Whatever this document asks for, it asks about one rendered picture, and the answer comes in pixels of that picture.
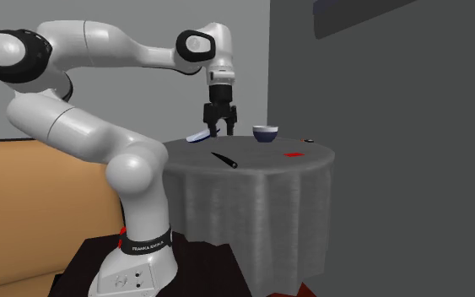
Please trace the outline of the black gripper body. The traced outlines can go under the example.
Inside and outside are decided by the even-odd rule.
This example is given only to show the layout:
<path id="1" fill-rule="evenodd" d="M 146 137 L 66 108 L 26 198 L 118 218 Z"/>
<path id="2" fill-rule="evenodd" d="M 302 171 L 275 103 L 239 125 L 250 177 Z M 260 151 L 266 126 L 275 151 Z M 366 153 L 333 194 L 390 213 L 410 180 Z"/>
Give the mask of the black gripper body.
<path id="1" fill-rule="evenodd" d="M 237 122 L 236 107 L 233 101 L 233 88 L 229 84 L 214 84 L 209 87 L 209 102 L 203 106 L 203 121 L 217 122 L 225 119 Z"/>

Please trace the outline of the white and blue plate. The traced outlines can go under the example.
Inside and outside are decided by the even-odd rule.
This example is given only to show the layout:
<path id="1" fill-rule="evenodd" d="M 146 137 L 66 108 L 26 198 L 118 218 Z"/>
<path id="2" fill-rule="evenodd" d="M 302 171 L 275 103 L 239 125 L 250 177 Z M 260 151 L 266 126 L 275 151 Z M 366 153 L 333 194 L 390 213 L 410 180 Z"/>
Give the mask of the white and blue plate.
<path id="1" fill-rule="evenodd" d="M 188 137 L 186 137 L 186 141 L 188 143 L 198 143 L 203 140 L 206 140 L 211 137 L 211 132 L 209 129 L 205 129 L 203 131 L 200 131 L 198 133 L 192 134 Z"/>

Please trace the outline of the black knife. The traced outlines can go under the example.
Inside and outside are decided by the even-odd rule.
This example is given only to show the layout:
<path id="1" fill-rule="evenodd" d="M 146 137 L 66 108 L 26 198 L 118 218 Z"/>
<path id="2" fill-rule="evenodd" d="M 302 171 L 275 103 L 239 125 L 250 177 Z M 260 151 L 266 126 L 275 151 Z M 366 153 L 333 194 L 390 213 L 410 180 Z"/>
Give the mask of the black knife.
<path id="1" fill-rule="evenodd" d="M 227 164 L 233 169 L 236 169 L 238 167 L 238 164 L 234 160 L 230 159 L 229 157 L 226 157 L 222 154 L 218 154 L 214 152 L 212 152 L 212 155 L 214 155 L 215 157 L 217 157 L 218 159 L 220 159 L 221 161 L 223 161 L 225 164 Z"/>

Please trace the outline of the dark blue bowl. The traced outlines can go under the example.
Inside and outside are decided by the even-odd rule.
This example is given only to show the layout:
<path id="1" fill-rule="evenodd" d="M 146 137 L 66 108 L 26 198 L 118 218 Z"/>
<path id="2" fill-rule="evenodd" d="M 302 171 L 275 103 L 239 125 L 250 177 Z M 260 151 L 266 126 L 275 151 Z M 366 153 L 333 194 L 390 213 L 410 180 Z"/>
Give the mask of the dark blue bowl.
<path id="1" fill-rule="evenodd" d="M 278 126 L 253 126 L 252 133 L 259 143 L 270 143 L 278 135 Z"/>

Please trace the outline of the round table with grey cloth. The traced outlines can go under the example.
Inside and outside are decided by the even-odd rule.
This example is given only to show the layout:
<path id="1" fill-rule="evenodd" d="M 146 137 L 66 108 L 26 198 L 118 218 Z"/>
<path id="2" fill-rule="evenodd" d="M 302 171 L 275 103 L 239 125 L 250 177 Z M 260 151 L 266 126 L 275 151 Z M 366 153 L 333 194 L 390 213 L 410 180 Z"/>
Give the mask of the round table with grey cloth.
<path id="1" fill-rule="evenodd" d="M 332 150 L 287 138 L 259 143 L 252 136 L 180 139 L 165 147 L 173 230 L 190 241 L 230 245 L 252 297 L 295 294 L 305 278 L 323 272 Z M 305 155 L 283 155 L 293 152 Z"/>

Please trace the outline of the dark robot stand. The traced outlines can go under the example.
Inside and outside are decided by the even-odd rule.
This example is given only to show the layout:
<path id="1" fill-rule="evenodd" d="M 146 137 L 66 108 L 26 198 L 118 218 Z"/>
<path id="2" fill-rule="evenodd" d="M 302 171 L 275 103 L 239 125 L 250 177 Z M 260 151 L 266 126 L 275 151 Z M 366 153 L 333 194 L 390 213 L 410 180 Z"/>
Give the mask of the dark robot stand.
<path id="1" fill-rule="evenodd" d="M 178 273 L 155 297 L 252 297 L 228 244 L 190 242 L 177 232 L 172 237 Z M 94 276 L 118 241 L 117 235 L 85 240 L 48 297 L 88 297 Z"/>

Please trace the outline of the tan sofa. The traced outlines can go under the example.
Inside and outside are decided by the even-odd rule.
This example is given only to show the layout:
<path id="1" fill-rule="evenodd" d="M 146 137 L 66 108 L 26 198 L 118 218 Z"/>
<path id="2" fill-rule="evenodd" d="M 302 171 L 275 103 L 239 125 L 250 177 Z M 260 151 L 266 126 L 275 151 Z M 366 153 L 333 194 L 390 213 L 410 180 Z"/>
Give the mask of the tan sofa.
<path id="1" fill-rule="evenodd" d="M 35 140 L 0 141 L 0 297 L 47 297 L 86 239 L 123 225 L 103 165 Z"/>

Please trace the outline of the dark wall picture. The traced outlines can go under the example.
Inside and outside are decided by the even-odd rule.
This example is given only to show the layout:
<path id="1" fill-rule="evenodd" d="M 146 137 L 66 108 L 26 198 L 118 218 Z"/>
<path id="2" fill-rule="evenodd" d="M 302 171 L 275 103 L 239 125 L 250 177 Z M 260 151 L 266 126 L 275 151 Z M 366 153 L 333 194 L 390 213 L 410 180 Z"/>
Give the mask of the dark wall picture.
<path id="1" fill-rule="evenodd" d="M 313 29 L 317 40 L 336 34 L 417 0 L 315 0 Z"/>

